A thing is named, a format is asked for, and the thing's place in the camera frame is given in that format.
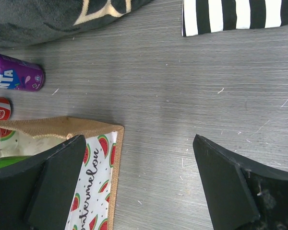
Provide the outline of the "black floral plush blanket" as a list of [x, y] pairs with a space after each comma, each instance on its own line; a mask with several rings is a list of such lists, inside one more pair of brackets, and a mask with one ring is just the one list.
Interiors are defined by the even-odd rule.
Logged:
[[30, 46], [106, 26], [147, 0], [0, 0], [0, 48]]

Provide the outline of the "purple Fanta can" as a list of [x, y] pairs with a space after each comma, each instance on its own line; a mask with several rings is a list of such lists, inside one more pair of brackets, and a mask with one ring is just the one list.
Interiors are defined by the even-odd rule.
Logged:
[[44, 81], [39, 65], [0, 54], [0, 89], [37, 92]]

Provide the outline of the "green glass bottle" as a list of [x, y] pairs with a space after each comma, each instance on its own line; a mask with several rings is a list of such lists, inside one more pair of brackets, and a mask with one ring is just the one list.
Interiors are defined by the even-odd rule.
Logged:
[[15, 164], [17, 162], [23, 161], [30, 156], [12, 156], [0, 158], [0, 168]]

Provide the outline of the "brown canvas tote bag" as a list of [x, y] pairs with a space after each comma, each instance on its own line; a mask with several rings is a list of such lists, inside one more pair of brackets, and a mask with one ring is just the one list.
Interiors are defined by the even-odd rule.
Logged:
[[0, 121], [0, 158], [34, 156], [77, 135], [83, 163], [64, 230], [113, 228], [124, 128], [68, 116]]

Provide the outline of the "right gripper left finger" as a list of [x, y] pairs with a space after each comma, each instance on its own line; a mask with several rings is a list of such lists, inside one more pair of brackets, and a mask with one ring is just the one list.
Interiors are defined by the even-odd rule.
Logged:
[[86, 140], [77, 135], [0, 168], [0, 230], [62, 230], [71, 210]]

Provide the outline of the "black white striped cloth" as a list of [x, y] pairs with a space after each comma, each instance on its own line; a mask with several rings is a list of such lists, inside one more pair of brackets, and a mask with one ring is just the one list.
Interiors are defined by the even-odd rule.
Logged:
[[288, 0], [184, 0], [182, 36], [288, 25]]

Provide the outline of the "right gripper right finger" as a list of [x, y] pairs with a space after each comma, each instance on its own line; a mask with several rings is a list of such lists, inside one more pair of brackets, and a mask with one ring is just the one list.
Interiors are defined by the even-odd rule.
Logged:
[[288, 230], [288, 172], [200, 135], [193, 150], [215, 230]]

